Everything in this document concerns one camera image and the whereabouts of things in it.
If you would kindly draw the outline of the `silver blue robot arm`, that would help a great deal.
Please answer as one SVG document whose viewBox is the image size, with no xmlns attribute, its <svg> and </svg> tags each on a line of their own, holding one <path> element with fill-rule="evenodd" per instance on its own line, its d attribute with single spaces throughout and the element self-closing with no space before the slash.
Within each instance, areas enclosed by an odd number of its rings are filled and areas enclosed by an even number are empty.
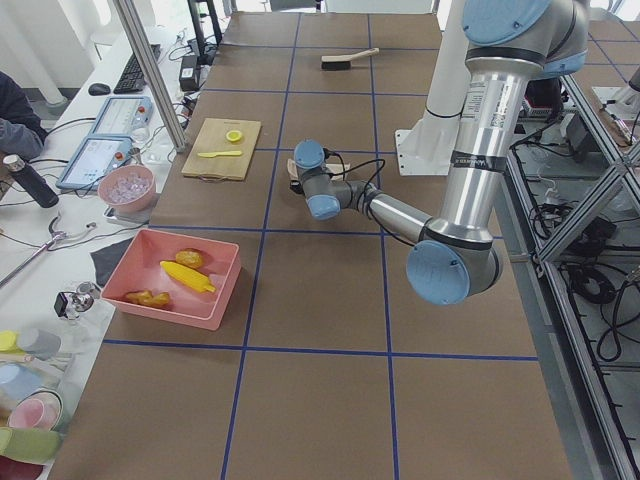
<svg viewBox="0 0 640 480">
<path fill-rule="evenodd" d="M 432 217 L 377 189 L 342 180 L 315 140 L 293 154 L 291 189 L 311 215 L 327 220 L 354 209 L 411 243 L 412 288 L 436 305 L 458 304 L 493 286 L 502 265 L 488 221 L 506 168 L 527 85 L 574 73 L 587 54 L 586 1 L 467 1 L 461 30 L 470 81 L 461 106 L 440 213 Z"/>
</svg>

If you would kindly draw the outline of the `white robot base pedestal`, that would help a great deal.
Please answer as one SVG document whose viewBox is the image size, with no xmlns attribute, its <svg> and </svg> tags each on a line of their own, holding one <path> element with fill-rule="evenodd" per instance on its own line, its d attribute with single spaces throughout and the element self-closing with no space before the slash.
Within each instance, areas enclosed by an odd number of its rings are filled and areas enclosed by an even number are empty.
<svg viewBox="0 0 640 480">
<path fill-rule="evenodd" d="M 395 132 L 399 173 L 445 175 L 449 171 L 470 82 L 465 66 L 468 39 L 462 28 L 465 3 L 451 3 L 424 114 L 410 130 Z"/>
</svg>

